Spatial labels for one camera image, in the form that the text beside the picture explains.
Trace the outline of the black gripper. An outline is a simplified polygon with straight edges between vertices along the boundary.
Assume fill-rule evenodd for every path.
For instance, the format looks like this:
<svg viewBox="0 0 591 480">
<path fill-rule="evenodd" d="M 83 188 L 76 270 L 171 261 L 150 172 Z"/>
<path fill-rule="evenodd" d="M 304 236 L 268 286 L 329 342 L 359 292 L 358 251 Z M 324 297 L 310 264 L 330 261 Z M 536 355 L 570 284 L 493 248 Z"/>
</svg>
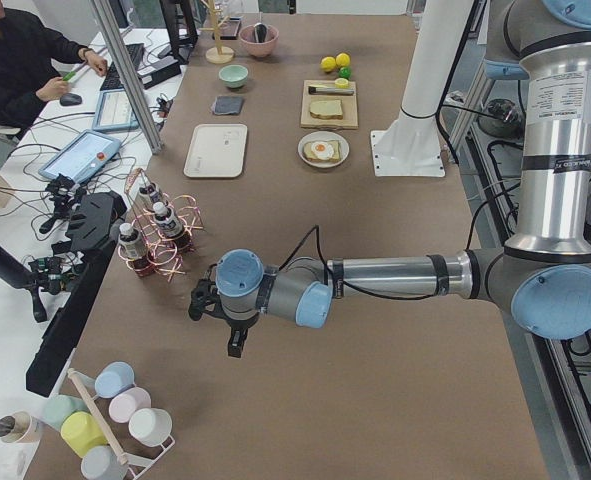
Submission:
<svg viewBox="0 0 591 480">
<path fill-rule="evenodd" d="M 211 279 L 215 267 L 215 264 L 211 264 L 191 291 L 188 315 L 193 321 L 199 321 L 204 314 L 213 318 L 224 318 L 216 283 Z"/>
</svg>

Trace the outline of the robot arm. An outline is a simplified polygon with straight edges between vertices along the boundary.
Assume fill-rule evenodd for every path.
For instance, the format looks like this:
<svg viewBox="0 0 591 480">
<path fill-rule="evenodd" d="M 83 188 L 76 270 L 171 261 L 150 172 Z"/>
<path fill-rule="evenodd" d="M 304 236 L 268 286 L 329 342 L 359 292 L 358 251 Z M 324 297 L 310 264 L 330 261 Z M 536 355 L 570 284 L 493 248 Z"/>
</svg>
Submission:
<svg viewBox="0 0 591 480">
<path fill-rule="evenodd" d="M 591 1 L 495 1 L 491 77 L 529 82 L 515 233 L 499 249 L 378 259 L 300 259 L 266 266 L 227 252 L 192 290 L 188 313 L 231 329 L 239 355 L 261 314 L 319 328 L 350 293 L 397 301 L 456 294 L 495 304 L 523 329 L 567 340 L 591 329 L 591 245 L 584 237 L 591 176 Z"/>
</svg>

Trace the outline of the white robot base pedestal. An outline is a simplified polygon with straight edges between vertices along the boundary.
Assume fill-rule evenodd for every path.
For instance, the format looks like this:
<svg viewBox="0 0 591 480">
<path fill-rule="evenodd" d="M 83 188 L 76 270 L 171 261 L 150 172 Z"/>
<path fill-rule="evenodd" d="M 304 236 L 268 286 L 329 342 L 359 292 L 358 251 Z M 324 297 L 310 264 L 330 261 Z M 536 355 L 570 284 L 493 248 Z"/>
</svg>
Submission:
<svg viewBox="0 0 591 480">
<path fill-rule="evenodd" d="M 438 110 L 467 23 L 472 0 L 432 0 L 425 6 L 398 118 L 371 132 L 378 177 L 442 177 Z"/>
</svg>

